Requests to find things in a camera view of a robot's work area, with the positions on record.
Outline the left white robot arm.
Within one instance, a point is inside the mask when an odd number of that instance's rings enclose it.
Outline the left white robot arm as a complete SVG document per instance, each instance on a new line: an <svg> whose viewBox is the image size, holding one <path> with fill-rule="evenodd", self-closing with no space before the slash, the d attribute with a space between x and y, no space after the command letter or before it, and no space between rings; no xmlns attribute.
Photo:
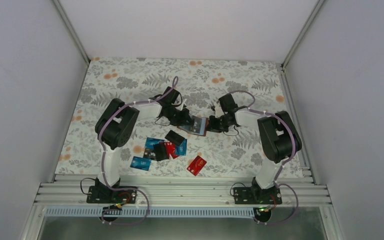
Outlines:
<svg viewBox="0 0 384 240"><path fill-rule="evenodd" d="M165 117L172 126L186 126L194 123L189 110L178 109L183 102L175 103L180 93L168 87L163 94L150 99L125 103L118 98L111 100L95 125L97 139L103 148L100 173L97 179L103 186L99 196L111 203L119 197L120 180L119 150L129 141L138 120Z"/></svg>

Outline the brown leather card holder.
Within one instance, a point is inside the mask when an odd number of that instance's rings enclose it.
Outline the brown leather card holder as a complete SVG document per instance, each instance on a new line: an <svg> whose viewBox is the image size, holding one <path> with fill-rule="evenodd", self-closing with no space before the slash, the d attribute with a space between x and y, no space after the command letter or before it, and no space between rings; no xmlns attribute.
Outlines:
<svg viewBox="0 0 384 240"><path fill-rule="evenodd" d="M201 116L190 116L192 119L192 123L188 123L187 125L181 125L177 128L187 132L188 134L205 137L207 135L206 127L208 125L209 119Z"/></svg>

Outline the red VIP card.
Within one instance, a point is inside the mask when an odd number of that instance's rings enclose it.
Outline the red VIP card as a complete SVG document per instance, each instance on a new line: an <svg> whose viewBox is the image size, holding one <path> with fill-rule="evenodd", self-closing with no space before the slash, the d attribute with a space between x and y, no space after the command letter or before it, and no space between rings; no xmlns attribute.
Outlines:
<svg viewBox="0 0 384 240"><path fill-rule="evenodd" d="M194 160L188 165L186 170L192 175L197 176L206 164L207 161L201 156L197 155Z"/></svg>

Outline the black card bottom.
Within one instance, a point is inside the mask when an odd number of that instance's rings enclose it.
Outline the black card bottom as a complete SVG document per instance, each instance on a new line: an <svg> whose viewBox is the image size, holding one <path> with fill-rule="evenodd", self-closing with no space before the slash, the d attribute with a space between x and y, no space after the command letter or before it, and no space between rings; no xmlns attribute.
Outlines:
<svg viewBox="0 0 384 240"><path fill-rule="evenodd" d="M190 131L195 134L201 134L204 118L193 116L193 125L190 127Z"/></svg>

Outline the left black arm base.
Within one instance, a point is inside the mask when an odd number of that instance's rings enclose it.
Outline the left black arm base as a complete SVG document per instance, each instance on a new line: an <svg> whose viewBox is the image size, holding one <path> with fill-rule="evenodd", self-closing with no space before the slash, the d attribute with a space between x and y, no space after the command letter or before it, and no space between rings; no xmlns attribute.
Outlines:
<svg viewBox="0 0 384 240"><path fill-rule="evenodd" d="M91 186L87 193L88 204L134 204L136 202L137 187L122 186L124 190L114 191L105 185Z"/></svg>

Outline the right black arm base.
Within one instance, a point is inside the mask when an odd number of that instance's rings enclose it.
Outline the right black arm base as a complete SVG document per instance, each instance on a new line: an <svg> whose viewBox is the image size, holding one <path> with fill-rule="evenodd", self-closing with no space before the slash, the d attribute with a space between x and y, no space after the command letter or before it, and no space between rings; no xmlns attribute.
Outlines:
<svg viewBox="0 0 384 240"><path fill-rule="evenodd" d="M267 189L258 187L233 187L233 199L236 205L280 205L283 203L281 191L275 186Z"/></svg>

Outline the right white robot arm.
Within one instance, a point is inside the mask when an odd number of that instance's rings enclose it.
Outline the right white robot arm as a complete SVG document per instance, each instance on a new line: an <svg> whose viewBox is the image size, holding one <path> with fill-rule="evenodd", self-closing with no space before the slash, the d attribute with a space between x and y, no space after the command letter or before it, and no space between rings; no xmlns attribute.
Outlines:
<svg viewBox="0 0 384 240"><path fill-rule="evenodd" d="M250 106L238 106L231 93L218 99L222 115L210 116L206 130L227 132L230 127L248 127L258 131L263 153L268 159L252 180L251 198L258 204L270 197L270 188L277 186L280 173L296 153L302 140L286 111L271 113Z"/></svg>

